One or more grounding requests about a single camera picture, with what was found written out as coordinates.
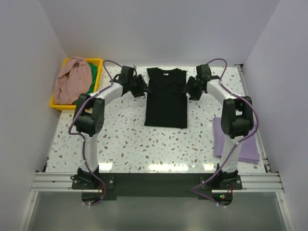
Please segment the black t shirt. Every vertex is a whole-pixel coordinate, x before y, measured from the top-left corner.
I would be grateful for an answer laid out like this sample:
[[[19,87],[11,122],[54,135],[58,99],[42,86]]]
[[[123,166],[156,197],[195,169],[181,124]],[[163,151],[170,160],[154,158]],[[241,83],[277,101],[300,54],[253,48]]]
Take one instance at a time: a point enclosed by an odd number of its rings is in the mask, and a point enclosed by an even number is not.
[[[186,71],[175,68],[148,68],[149,90],[146,102],[145,126],[187,128]]]

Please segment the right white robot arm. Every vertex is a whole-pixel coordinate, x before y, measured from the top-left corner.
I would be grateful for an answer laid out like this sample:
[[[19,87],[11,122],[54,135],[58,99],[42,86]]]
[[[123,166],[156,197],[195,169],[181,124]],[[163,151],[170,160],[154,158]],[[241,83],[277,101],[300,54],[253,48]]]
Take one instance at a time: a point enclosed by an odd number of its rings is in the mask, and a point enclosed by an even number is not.
[[[200,100],[203,93],[212,95],[222,105],[221,130],[225,135],[223,153],[216,172],[208,179],[220,189],[226,189],[238,174],[238,160],[242,142],[254,128],[252,100],[231,92],[222,83],[222,77],[212,75],[208,64],[196,67],[196,76],[189,77],[184,93],[190,100]]]

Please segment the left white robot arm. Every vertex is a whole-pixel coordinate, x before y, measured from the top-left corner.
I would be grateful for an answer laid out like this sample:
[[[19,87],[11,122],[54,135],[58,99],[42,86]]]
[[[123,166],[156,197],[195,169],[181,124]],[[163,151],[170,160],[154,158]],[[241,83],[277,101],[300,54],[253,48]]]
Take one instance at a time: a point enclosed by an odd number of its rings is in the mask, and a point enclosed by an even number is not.
[[[83,93],[77,100],[69,134],[79,135],[82,139],[81,165],[77,175],[89,189],[96,188],[102,181],[99,177],[97,139],[103,128],[105,107],[128,92],[135,98],[149,92],[134,66],[122,66],[120,73],[111,78],[106,87],[91,94]]]

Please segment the green t shirt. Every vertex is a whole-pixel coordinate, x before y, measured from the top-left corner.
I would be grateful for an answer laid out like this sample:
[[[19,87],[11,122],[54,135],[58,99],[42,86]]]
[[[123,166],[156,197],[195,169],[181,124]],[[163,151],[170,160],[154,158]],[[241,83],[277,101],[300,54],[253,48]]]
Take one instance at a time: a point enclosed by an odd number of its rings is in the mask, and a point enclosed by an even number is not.
[[[67,84],[70,93],[70,104],[76,104],[76,101],[82,93],[92,93],[95,89],[95,83],[98,74],[98,67],[85,59],[74,58],[69,72],[70,83]]]

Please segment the pink t shirt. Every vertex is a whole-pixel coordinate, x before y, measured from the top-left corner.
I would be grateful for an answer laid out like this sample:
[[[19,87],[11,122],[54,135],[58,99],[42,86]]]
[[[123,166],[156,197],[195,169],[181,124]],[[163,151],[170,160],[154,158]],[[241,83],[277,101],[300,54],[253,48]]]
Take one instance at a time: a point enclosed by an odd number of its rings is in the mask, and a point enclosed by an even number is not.
[[[79,56],[70,58],[61,68],[54,84],[54,103],[72,104],[79,95],[87,93],[92,85],[88,62]]]

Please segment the folded purple t shirt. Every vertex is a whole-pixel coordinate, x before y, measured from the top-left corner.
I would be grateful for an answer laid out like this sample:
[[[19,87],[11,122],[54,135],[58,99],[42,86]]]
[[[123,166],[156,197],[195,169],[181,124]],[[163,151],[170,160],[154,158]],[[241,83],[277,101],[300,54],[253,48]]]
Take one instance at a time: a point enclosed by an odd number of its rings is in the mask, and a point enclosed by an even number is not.
[[[225,143],[225,134],[221,129],[220,117],[215,117],[213,119],[213,132],[214,132],[214,156],[221,158]],[[257,149],[255,135],[243,141],[241,152],[239,155],[239,161],[255,165],[259,163],[259,153]]]

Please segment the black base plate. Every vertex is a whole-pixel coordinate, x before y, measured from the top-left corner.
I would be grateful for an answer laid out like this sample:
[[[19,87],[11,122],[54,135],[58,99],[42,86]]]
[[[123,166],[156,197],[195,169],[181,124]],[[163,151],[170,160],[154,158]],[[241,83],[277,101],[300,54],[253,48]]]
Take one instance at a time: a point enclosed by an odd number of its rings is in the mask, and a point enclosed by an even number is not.
[[[197,197],[229,205],[233,191],[243,189],[238,174],[222,173],[78,173],[70,179],[90,205],[119,197]]]

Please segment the aluminium right side rail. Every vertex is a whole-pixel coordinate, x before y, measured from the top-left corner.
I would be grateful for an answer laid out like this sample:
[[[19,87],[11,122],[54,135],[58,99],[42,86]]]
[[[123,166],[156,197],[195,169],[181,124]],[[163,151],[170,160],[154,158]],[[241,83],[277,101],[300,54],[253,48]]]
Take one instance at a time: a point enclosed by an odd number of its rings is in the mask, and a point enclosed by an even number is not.
[[[256,90],[254,88],[253,82],[250,79],[250,76],[246,76],[246,68],[244,67],[243,64],[235,64],[234,67],[236,67],[239,72],[240,80],[245,94],[250,95],[253,98],[253,102],[255,103]],[[258,129],[256,133],[256,141],[258,150],[260,151],[260,157],[263,161],[263,168],[266,173],[271,173],[272,170],[270,167],[268,155],[264,148],[264,143],[262,140],[260,129]]]

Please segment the aluminium rail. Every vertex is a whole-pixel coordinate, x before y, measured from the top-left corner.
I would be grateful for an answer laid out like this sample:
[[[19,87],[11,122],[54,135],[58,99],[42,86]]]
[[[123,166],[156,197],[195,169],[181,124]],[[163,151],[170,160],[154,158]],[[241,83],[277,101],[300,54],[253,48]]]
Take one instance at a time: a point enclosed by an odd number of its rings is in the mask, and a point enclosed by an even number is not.
[[[253,82],[250,79],[250,76],[246,76],[246,68],[244,67],[243,64],[235,64],[234,67],[236,67],[239,72],[240,80],[245,94],[250,95],[253,98],[253,102],[255,103],[256,90],[254,88]],[[263,161],[263,168],[266,173],[271,173],[272,170],[270,167],[268,155],[264,148],[264,143],[262,140],[260,129],[258,129],[256,133],[256,141],[258,150],[260,151],[260,157]]]
[[[204,183],[211,173],[101,173],[107,189],[113,190],[117,186],[154,189],[179,186],[185,190]],[[84,191],[93,192],[101,184],[82,180],[74,173],[36,173],[30,187],[37,192],[65,192]],[[274,192],[284,191],[278,173],[240,173],[237,179],[222,182],[221,186],[213,188],[214,192],[233,189],[239,192]]]

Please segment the aluminium front rail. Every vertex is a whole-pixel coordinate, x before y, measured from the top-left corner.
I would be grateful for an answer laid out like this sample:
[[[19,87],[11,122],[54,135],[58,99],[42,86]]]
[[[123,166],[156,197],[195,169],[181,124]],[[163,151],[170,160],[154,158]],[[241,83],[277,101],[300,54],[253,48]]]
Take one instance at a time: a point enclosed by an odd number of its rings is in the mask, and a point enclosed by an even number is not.
[[[211,173],[101,173],[107,189],[113,190],[117,186],[154,189],[179,186],[185,190],[204,183]],[[93,192],[101,184],[82,180],[74,173],[36,173],[30,187],[37,192],[65,192],[84,191]],[[221,186],[213,188],[214,192],[233,189],[239,192],[274,192],[284,191],[278,173],[240,173],[237,179],[222,182]]]

